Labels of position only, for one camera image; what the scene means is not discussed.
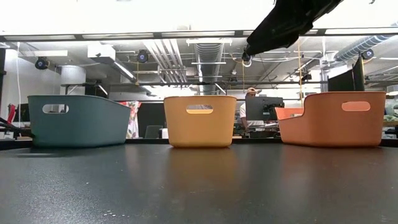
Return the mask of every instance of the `yellow basket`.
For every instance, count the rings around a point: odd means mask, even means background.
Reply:
[[[197,105],[210,105],[212,109],[188,109]],[[232,143],[235,107],[233,96],[165,98],[170,144],[174,147],[228,147]]]

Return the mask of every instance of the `chair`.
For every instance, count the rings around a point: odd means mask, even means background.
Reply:
[[[159,138],[159,130],[162,128],[162,125],[148,125],[147,129],[145,130],[145,138]]]

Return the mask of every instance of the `white wall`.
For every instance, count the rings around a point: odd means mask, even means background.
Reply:
[[[17,86],[17,52],[15,50],[6,51],[6,64],[4,76],[0,116],[4,119],[8,117],[8,104],[18,105],[18,86]],[[51,70],[38,70],[33,63],[24,59],[18,59],[19,64],[19,83],[21,86],[21,103],[27,103],[29,95],[59,95],[61,76]]]

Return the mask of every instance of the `computer monitor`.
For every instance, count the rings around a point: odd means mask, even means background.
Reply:
[[[365,91],[362,57],[353,69],[328,79],[328,91]]]
[[[268,96],[246,97],[246,119],[248,121],[276,121],[275,107],[285,107],[284,99]]]
[[[19,122],[19,112],[21,110],[21,122],[30,122],[29,104],[23,103],[15,110],[14,122]]]

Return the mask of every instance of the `teal basket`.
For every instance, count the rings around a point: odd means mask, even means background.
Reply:
[[[99,147],[126,141],[130,108],[85,95],[28,96],[30,128],[36,147]],[[66,113],[47,113],[67,105]]]

